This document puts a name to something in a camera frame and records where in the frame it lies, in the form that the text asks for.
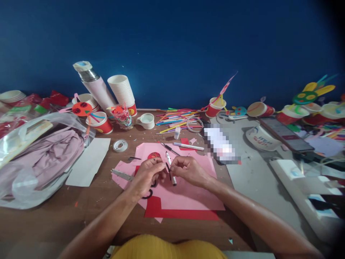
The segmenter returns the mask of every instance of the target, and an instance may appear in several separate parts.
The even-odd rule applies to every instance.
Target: white cap
[[[90,70],[92,68],[92,65],[89,61],[79,61],[77,63],[74,63],[73,67],[76,71],[82,72]]]

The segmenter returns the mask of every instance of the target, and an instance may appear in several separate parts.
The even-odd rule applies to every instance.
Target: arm
[[[192,157],[178,156],[171,171],[216,195],[280,258],[316,258],[320,252],[291,226],[257,202],[210,176]]]
[[[165,164],[160,158],[144,161],[129,187],[72,240],[60,258],[103,258],[116,233],[137,202],[146,196],[152,182],[159,176],[164,181],[164,169]]]

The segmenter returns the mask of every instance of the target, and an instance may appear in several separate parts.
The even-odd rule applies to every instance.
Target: thermos
[[[103,111],[109,116],[114,115],[108,107],[115,107],[117,102],[114,100],[113,96],[109,92],[105,82],[99,74],[97,74],[89,61],[79,61],[73,64],[74,69],[78,72],[82,83],[85,85],[86,89],[95,98],[98,104],[101,106]]]

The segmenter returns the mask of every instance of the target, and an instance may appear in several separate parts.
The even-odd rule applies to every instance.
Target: scissors
[[[113,174],[116,174],[117,176],[121,177],[122,179],[125,179],[126,181],[129,181],[129,182],[131,182],[133,180],[133,178],[134,178],[133,176],[130,176],[129,174],[125,174],[125,173],[120,172],[120,171],[115,170],[115,169],[112,169],[111,172]],[[151,185],[151,188],[155,188],[155,187],[157,187],[157,185],[158,185],[158,183],[155,180],[155,183]],[[153,195],[152,189],[149,189],[149,192],[150,192],[150,195],[146,196],[146,197],[142,197],[142,199],[147,200],[148,198],[150,198]]]

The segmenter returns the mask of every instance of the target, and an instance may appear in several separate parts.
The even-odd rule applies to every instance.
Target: yellow shirt
[[[140,235],[123,246],[116,247],[111,259],[227,259],[214,245],[191,240],[178,245],[166,242],[159,237]]]

